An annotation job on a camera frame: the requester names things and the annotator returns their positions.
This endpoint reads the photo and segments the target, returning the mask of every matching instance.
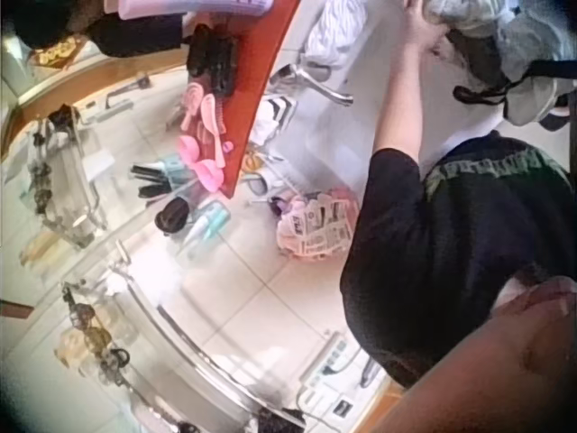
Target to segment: cloth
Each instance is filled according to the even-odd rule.
[[[123,21],[118,14],[106,14],[88,27],[87,34],[109,57],[133,57],[174,50],[182,43],[182,15]]]
[[[348,325],[410,386],[487,319],[519,270],[575,279],[576,226],[567,174],[526,143],[472,139],[423,183],[407,155],[380,151],[341,279]]]
[[[520,13],[498,30],[503,73],[518,81],[534,60],[577,59],[577,32],[564,0],[520,0]]]
[[[472,38],[493,35],[499,21],[514,16],[508,0],[426,0],[424,12],[429,21],[448,23]]]
[[[425,11],[431,21],[461,31],[449,37],[467,59],[472,75],[487,88],[501,90],[504,78],[518,82],[534,61],[577,59],[577,21],[570,0],[519,0],[517,15],[511,12],[514,5],[512,0],[426,0]],[[505,117],[517,126],[539,121],[559,96],[575,86],[556,76],[526,78],[501,93],[507,99]]]
[[[368,19],[366,0],[327,0],[307,38],[305,58],[342,67]]]

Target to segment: bag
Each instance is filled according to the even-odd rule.
[[[541,120],[554,107],[559,96],[576,88],[577,60],[536,60],[530,63],[519,81],[509,81],[500,88],[481,92],[457,86],[453,96],[466,105],[497,106],[505,103],[505,118],[516,126],[522,126]]]

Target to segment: electrical outlet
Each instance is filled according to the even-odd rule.
[[[325,376],[323,370],[326,367],[335,367],[338,370],[340,365],[346,363],[348,360],[342,360],[342,358],[347,346],[348,343],[343,334],[340,332],[333,333],[321,353],[301,376],[300,382],[303,386],[314,389],[323,383]]]

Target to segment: tile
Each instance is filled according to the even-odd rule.
[[[306,0],[300,3],[282,43],[283,50],[300,50],[304,47],[308,34],[323,10],[325,1]]]
[[[6,362],[22,364],[30,357],[36,347],[62,322],[68,320],[68,306],[57,298],[50,305],[40,306],[28,317],[28,328],[7,357]]]
[[[506,137],[523,140],[547,152],[563,168],[569,170],[569,126],[550,133],[540,124],[532,123],[525,126],[514,126],[503,122],[497,130]]]
[[[323,340],[265,288],[204,349],[223,368],[246,375],[249,387],[282,398],[278,390],[322,345]]]
[[[95,181],[101,206],[111,230],[126,223],[145,209],[146,200],[138,197],[138,188],[147,185],[131,179],[129,170],[138,162],[154,162],[156,155],[142,138],[114,156],[114,166]]]
[[[24,305],[35,306],[46,292],[40,276],[20,263],[20,252],[39,233],[36,221],[25,221],[18,233],[12,236],[0,250],[2,259],[2,298]]]
[[[9,354],[26,334],[27,321],[19,318],[0,317],[0,360]]]
[[[266,204],[249,205],[254,198],[246,184],[236,188],[234,197],[225,201],[231,220],[220,235],[263,282],[268,282],[289,259],[277,247],[277,218]]]
[[[11,362],[7,368],[5,391],[27,431],[93,431],[118,411],[99,385],[54,356],[60,333],[68,326],[66,321],[54,328],[24,362]]]
[[[136,340],[126,345],[131,353],[132,368],[150,383],[178,368],[183,362],[182,357],[152,324],[132,295],[123,292],[117,294],[114,299],[124,313],[126,321],[138,331]]]
[[[144,137],[166,131],[169,113],[180,103],[186,85],[184,82],[135,103],[132,119]]]
[[[186,252],[180,257],[182,294],[188,305],[215,329],[232,318],[261,288],[261,281],[218,236],[200,245],[192,258]]]
[[[119,413],[94,433],[140,433],[140,431],[135,419],[129,419],[123,413]]]
[[[107,149],[116,155],[132,143],[142,140],[141,133],[130,115],[131,111],[124,111],[92,127],[100,149]]]
[[[161,306],[173,318],[188,338],[202,345],[216,332],[216,326],[205,311],[198,308],[181,290],[167,294]]]
[[[339,280],[345,256],[322,262],[291,260],[269,283],[273,290],[319,335],[346,327]]]
[[[182,132],[177,126],[168,131],[160,131],[148,135],[146,140],[157,158],[164,158],[179,151],[179,137]]]
[[[7,184],[2,183],[2,245],[17,235],[23,225],[34,218],[33,211],[27,208],[20,200],[20,195],[28,189],[30,178],[27,173],[21,174],[11,179]]]

